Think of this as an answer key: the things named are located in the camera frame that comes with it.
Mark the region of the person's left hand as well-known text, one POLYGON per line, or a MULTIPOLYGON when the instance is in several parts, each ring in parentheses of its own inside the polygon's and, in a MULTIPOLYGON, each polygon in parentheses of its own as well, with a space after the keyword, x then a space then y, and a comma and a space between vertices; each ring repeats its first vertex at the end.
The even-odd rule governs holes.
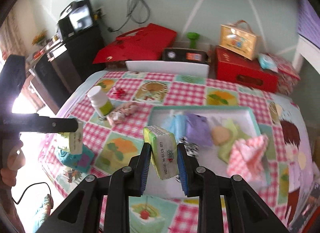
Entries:
POLYGON ((18 139, 11 142, 13 145, 7 158, 6 167, 1 169, 2 182, 8 187, 16 185, 17 171, 25 165, 22 141, 18 139))

